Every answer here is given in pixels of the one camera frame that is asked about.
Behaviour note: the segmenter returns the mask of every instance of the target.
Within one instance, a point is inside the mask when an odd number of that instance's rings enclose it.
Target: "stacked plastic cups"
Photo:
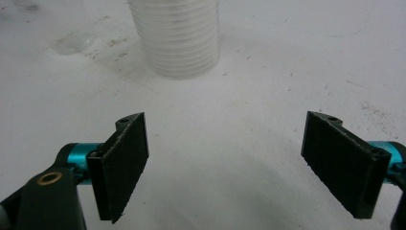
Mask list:
[[[128,0],[147,63],[174,79],[211,70],[219,59],[218,0]]]

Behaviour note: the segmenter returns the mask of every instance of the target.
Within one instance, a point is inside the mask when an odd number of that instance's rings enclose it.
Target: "white table surface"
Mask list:
[[[0,199],[65,144],[103,142],[145,112],[150,157],[124,216],[99,221],[78,187],[88,229],[389,229],[397,187],[353,219],[301,145],[308,110],[405,143],[405,1],[222,0],[220,62],[192,80],[146,67],[125,0],[85,5],[99,39],[63,57],[0,2]]]

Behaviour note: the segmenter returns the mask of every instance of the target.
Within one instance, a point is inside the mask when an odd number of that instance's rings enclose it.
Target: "blue gripper joint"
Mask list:
[[[68,165],[74,165],[75,170],[73,173],[79,171],[83,181],[80,184],[92,184],[89,176],[89,168],[87,167],[86,155],[94,150],[96,150],[101,143],[79,143],[76,144],[68,156]]]
[[[406,175],[405,164],[399,150],[389,142],[368,142],[373,147],[383,149],[392,155],[389,162],[387,175],[402,174]]]

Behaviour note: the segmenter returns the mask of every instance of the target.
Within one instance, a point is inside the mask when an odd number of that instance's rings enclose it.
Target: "clear plastic cup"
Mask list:
[[[82,0],[13,0],[27,22],[59,55],[84,51],[96,40]]]
[[[154,71],[184,79],[218,63],[218,0],[128,0],[128,5]]]

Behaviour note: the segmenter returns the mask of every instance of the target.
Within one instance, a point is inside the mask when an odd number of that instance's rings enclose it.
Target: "white tabletop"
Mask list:
[[[353,219],[301,157],[308,110],[365,140],[406,140],[406,2],[220,2],[210,73],[151,71],[125,0],[85,0],[99,39],[58,56],[0,2],[0,200],[73,142],[104,142],[145,112],[150,157],[124,216],[88,229],[389,229],[401,191]]]

